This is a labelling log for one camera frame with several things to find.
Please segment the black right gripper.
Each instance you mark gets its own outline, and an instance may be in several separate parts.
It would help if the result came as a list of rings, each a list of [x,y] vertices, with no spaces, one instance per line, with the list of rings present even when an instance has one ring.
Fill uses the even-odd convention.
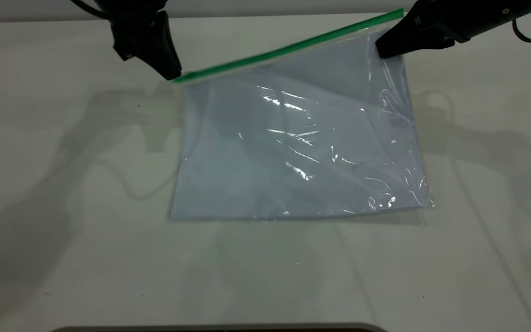
[[[442,50],[512,23],[515,36],[531,43],[517,20],[531,13],[531,0],[418,0],[407,16],[376,41],[388,59],[417,50]]]

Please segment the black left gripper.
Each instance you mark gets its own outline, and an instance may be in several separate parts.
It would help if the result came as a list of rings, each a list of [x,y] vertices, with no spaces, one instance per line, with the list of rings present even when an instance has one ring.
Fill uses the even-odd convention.
[[[139,58],[163,78],[179,78],[183,67],[174,46],[166,0],[95,0],[94,16],[109,21],[113,48],[122,59]]]

